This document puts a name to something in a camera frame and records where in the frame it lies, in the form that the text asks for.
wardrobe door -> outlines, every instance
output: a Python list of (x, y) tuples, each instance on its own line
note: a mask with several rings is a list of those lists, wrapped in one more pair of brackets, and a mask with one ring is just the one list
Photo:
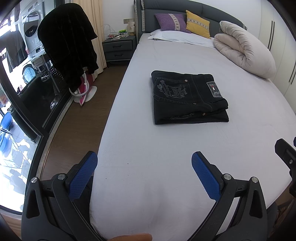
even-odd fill
[(269, 43), (269, 50), (274, 58), (276, 70), (278, 71), (286, 45), (287, 25), (275, 9), (273, 29), (274, 31)]
[(291, 84), (285, 94), (285, 98), (290, 104), (291, 108), (294, 112), (296, 112), (296, 78), (295, 74), (293, 76), (294, 78), (291, 80)]
[(287, 37), (284, 54), (282, 56), (277, 74), (274, 78), (274, 84), (283, 95), (285, 95), (296, 72), (296, 41), (288, 27), (286, 27), (286, 30)]
[(262, 0), (261, 4), (261, 28), (259, 40), (269, 49), (274, 29), (274, 7), (267, 0)]

power outlet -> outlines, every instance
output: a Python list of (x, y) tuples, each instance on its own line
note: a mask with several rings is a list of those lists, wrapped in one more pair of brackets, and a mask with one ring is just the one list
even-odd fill
[(135, 20), (133, 18), (126, 18), (123, 20), (124, 24), (128, 24), (129, 22), (134, 22)]

purple pillow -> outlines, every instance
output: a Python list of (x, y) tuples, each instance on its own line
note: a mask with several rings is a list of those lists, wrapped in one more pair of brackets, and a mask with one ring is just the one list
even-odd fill
[(186, 29), (186, 23), (182, 14), (156, 13), (155, 17), (162, 31), (181, 31), (191, 33)]

curtain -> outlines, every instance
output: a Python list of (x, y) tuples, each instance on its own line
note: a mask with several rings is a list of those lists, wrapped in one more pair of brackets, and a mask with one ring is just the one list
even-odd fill
[(92, 40), (94, 51), (97, 54), (97, 64), (99, 69), (94, 73), (94, 79), (99, 73), (103, 72), (103, 69), (107, 67), (105, 55), (103, 51), (103, 14), (102, 14), (102, 0), (73, 0), (74, 3), (79, 4), (86, 13), (89, 21), (91, 22), (94, 32), (98, 36)]

drawer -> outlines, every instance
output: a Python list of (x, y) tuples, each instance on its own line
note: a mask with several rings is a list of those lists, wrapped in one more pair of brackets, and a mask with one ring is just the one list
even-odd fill
[(118, 59), (131, 59), (133, 56), (133, 51), (116, 51), (105, 53), (106, 61), (118, 60)]
[(132, 41), (118, 41), (103, 44), (104, 53), (113, 51), (133, 50)]

